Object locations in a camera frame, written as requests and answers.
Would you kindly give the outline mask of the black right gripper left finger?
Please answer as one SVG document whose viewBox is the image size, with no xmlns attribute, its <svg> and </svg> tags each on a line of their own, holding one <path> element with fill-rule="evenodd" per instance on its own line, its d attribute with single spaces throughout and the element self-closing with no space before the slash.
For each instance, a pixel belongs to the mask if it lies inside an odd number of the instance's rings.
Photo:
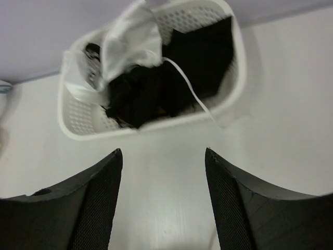
<svg viewBox="0 0 333 250">
<path fill-rule="evenodd" d="M 34 194 L 1 199 L 1 249 L 108 249 L 123 167 L 118 148 Z"/>
</svg>

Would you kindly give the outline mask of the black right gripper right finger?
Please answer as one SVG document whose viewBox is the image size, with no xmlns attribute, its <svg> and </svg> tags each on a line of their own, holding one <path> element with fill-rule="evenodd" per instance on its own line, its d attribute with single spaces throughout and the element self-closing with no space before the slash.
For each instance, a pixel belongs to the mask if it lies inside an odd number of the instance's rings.
<svg viewBox="0 0 333 250">
<path fill-rule="evenodd" d="M 221 249 L 332 249 L 332 195 L 276 186 L 205 152 Z"/>
</svg>

